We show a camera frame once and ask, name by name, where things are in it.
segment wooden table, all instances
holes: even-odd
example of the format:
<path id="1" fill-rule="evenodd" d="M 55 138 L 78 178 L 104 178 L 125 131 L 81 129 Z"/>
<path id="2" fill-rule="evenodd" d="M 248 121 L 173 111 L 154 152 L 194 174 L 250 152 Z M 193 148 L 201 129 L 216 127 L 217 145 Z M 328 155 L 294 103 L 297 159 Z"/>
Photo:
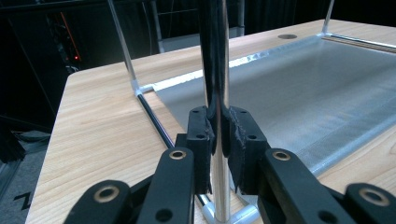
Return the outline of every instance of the wooden table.
<path id="1" fill-rule="evenodd" d="M 318 34 L 323 21 L 282 28 L 230 41 L 230 59 Z M 330 31 L 396 44 L 396 29 L 332 21 Z M 279 35 L 293 34 L 285 40 Z M 200 49 L 190 48 L 133 60 L 141 85 L 201 69 Z M 155 92 L 149 104 L 175 139 L 184 131 Z M 152 175 L 165 150 L 149 117 L 134 97 L 124 63 L 81 71 L 69 77 L 35 190 L 27 223 L 61 223 L 93 184 L 117 179 L 130 186 Z M 396 127 L 319 177 L 336 190 L 352 182 L 378 185 L 396 194 Z M 232 199 L 232 210 L 240 207 Z M 196 223 L 203 219 L 196 210 Z"/>

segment aluminum rail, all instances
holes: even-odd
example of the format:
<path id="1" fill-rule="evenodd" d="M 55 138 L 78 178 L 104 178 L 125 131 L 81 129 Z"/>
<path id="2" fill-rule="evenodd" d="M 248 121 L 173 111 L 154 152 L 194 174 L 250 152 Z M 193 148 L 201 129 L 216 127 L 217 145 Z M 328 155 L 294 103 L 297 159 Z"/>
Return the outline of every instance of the aluminum rail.
<path id="1" fill-rule="evenodd" d="M 122 29 L 121 29 L 120 22 L 119 22 L 119 17 L 117 16 L 117 12 L 114 7 L 113 0 L 107 0 L 107 3 L 108 3 L 108 7 L 110 9 L 111 16 L 114 21 L 114 25 L 116 26 L 117 34 L 120 39 L 120 44 L 121 44 L 122 53 L 123 53 L 122 55 L 124 57 L 124 62 L 125 62 L 126 68 L 128 70 L 128 74 L 131 78 L 131 86 L 132 86 L 132 89 L 134 90 L 134 95 L 135 96 L 140 95 L 140 94 L 142 94 L 142 92 L 140 91 L 140 87 L 137 82 L 136 75 L 134 74 L 134 68 L 132 67 L 131 56 L 129 55 L 129 50 L 126 45 L 124 35 L 122 33 Z"/>
<path id="2" fill-rule="evenodd" d="M 329 30 L 329 21 L 330 17 L 332 16 L 332 7 L 334 6 L 334 0 L 331 0 L 330 5 L 329 5 L 329 10 L 327 11 L 326 19 L 323 23 L 322 31 L 321 33 L 323 35 L 326 35 L 328 30 Z"/>
<path id="3" fill-rule="evenodd" d="M 228 20 L 225 0 L 198 1 L 201 53 L 205 80 L 207 118 L 216 134 L 212 151 L 211 177 L 215 203 L 215 222 L 230 221 L 229 153 L 229 52 Z"/>

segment floor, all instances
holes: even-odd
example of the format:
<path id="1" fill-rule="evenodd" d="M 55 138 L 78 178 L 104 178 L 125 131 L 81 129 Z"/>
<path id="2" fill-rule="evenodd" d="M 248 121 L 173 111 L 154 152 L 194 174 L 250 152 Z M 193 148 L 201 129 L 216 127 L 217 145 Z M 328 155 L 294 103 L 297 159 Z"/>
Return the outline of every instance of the floor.
<path id="1" fill-rule="evenodd" d="M 50 140 L 48 133 L 14 133 L 26 151 L 23 161 L 0 162 L 0 224 L 25 223 Z"/>

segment circular hole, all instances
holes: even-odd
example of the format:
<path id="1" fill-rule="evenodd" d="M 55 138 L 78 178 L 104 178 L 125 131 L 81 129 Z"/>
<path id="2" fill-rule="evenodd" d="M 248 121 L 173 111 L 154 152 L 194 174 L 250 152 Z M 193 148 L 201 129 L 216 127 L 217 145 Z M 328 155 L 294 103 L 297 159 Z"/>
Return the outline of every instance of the circular hole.
<path id="1" fill-rule="evenodd" d="M 181 152 L 174 152 L 173 156 L 176 157 L 176 158 L 180 158 L 180 157 L 183 156 L 183 153 L 181 153 Z"/>
<path id="2" fill-rule="evenodd" d="M 330 213 L 330 212 L 327 212 L 327 211 L 320 211 L 318 215 L 319 215 L 320 220 L 322 220 L 322 221 L 325 222 L 325 223 L 331 223 L 331 224 L 333 224 L 333 223 L 337 223 L 337 222 L 338 222 L 337 217 L 335 217 L 335 216 L 334 216 L 332 213 Z"/>
<path id="3" fill-rule="evenodd" d="M 155 215 L 155 218 L 160 222 L 167 222 L 172 218 L 172 211 L 169 209 L 161 209 Z"/>
<path id="4" fill-rule="evenodd" d="M 273 152 L 273 156 L 275 157 L 275 159 L 280 160 L 280 161 L 290 160 L 290 155 L 283 151 L 275 151 L 275 152 Z"/>
<path id="5" fill-rule="evenodd" d="M 114 193 L 114 189 L 105 189 L 105 190 L 103 190 L 102 192 L 99 193 L 99 196 L 102 197 L 102 198 L 105 198 L 105 197 L 110 196 L 113 193 Z"/>
<path id="6" fill-rule="evenodd" d="M 387 196 L 374 189 L 360 189 L 359 195 L 367 202 L 373 203 L 378 206 L 388 206 L 390 204 Z"/>
<path id="7" fill-rule="evenodd" d="M 99 203 L 108 203 L 117 198 L 119 193 L 120 190 L 116 186 L 108 185 L 99 188 L 93 195 L 93 198 Z"/>
<path id="8" fill-rule="evenodd" d="M 297 38 L 297 35 L 279 35 L 278 38 L 281 38 L 281 39 L 295 39 L 295 38 Z"/>
<path id="9" fill-rule="evenodd" d="M 382 201 L 381 197 L 378 194 L 374 194 L 372 192 L 367 192 L 366 196 L 371 198 L 374 201 Z"/>
<path id="10" fill-rule="evenodd" d="M 173 160 L 181 160 L 187 156 L 185 151 L 175 150 L 169 154 L 169 157 Z"/>

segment vertical metal pole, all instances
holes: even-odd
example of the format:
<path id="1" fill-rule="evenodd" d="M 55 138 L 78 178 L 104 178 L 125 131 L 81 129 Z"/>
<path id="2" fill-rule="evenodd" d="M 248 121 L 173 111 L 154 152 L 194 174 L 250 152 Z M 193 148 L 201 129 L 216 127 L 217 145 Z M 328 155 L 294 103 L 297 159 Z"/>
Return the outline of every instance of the vertical metal pole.
<path id="1" fill-rule="evenodd" d="M 155 23 L 155 31 L 157 32 L 157 43 L 158 43 L 158 50 L 160 53 L 165 53 L 163 49 L 163 37 L 161 35 L 161 26 L 160 20 L 158 19 L 158 10 L 157 10 L 157 2 L 151 1 L 152 13 L 154 14 L 154 23 Z"/>
<path id="2" fill-rule="evenodd" d="M 225 0 L 198 1 L 207 118 L 216 133 L 212 151 L 215 221 L 230 220 L 228 20 Z"/>
<path id="3" fill-rule="evenodd" d="M 245 0 L 238 1 L 238 28 L 237 35 L 245 35 Z"/>
<path id="4" fill-rule="evenodd" d="M 322 34 L 326 35 L 329 29 L 329 21 L 330 21 L 330 17 L 332 16 L 332 6 L 334 6 L 334 0 L 332 0 L 330 2 L 329 5 L 329 10 L 327 11 L 327 16 L 326 16 L 326 20 L 324 21 L 323 27 L 322 27 Z"/>
<path id="5" fill-rule="evenodd" d="M 134 74 L 134 68 L 132 67 L 131 63 L 131 56 L 129 55 L 128 47 L 126 46 L 125 38 L 121 30 L 119 17 L 117 16 L 116 9 L 114 7 L 113 0 L 107 0 L 108 7 L 110 8 L 111 16 L 113 17 L 114 25 L 116 26 L 117 34 L 120 39 L 120 44 L 122 47 L 123 58 L 128 70 L 128 74 L 131 77 L 131 85 L 132 89 L 134 90 L 134 95 L 140 95 L 142 92 L 140 91 L 139 84 L 137 83 L 136 75 Z"/>

